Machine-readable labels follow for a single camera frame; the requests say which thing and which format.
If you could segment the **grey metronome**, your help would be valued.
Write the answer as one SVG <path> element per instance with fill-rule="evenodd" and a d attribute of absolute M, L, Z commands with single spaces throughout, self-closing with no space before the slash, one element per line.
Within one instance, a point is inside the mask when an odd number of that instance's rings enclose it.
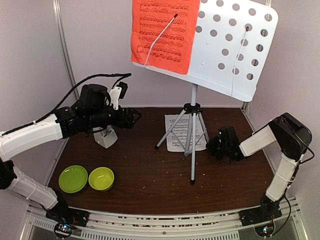
<path fill-rule="evenodd" d="M 105 149 L 110 148 L 118 140 L 118 136 L 111 125 L 104 130 L 101 127 L 96 127 L 93 131 L 97 131 L 93 134 L 95 142 Z"/>

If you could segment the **white sheet music page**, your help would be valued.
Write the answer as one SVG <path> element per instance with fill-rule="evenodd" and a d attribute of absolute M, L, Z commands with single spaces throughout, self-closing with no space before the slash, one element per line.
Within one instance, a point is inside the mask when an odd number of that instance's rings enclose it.
<path fill-rule="evenodd" d="M 169 152 L 184 152 L 189 126 L 189 114 L 184 114 L 171 133 L 166 137 L 166 148 Z M 196 151 L 206 149 L 206 138 L 199 117 L 196 117 Z"/>

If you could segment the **red sheet music page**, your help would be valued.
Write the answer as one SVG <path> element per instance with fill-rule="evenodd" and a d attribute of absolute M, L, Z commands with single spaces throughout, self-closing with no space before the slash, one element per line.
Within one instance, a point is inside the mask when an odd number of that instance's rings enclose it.
<path fill-rule="evenodd" d="M 185 75 L 191 61 L 200 1 L 132 1 L 131 62 Z"/>

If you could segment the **white perforated music stand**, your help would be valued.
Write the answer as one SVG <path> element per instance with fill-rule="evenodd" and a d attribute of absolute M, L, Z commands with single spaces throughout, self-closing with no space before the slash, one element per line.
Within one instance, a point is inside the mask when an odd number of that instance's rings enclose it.
<path fill-rule="evenodd" d="M 182 115 L 190 115 L 185 151 L 196 156 L 196 117 L 204 124 L 197 104 L 199 87 L 242 102 L 250 102 L 257 89 L 278 24 L 277 12 L 252 0 L 199 0 L 195 35 L 187 74 L 154 66 L 140 68 L 192 84 L 191 101 Z"/>

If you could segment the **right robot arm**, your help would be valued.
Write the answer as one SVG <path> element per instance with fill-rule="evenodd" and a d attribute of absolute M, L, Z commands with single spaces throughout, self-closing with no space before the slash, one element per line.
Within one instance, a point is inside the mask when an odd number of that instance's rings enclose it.
<path fill-rule="evenodd" d="M 294 182 L 299 166 L 304 163 L 303 157 L 310 150 L 312 138 L 311 131 L 304 124 L 285 112 L 244 141 L 239 141 L 232 126 L 221 127 L 206 148 L 218 160 L 228 157 L 231 161 L 242 161 L 270 145 L 278 145 L 279 165 L 256 210 L 258 219 L 266 221 L 275 214 Z"/>

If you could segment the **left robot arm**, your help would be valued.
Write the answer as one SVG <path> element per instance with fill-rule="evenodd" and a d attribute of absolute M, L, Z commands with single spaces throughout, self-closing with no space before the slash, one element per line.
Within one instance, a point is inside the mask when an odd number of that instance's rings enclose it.
<path fill-rule="evenodd" d="M 42 144 L 67 139 L 79 133 L 98 134 L 109 126 L 131 129 L 142 117 L 134 108 L 122 108 L 128 85 L 120 82 L 110 91 L 99 84 L 85 84 L 79 100 L 71 107 L 54 109 L 44 117 L 0 134 L 0 188 L 10 190 L 40 204 L 58 222 L 73 217 L 62 195 L 25 175 L 12 157 Z"/>

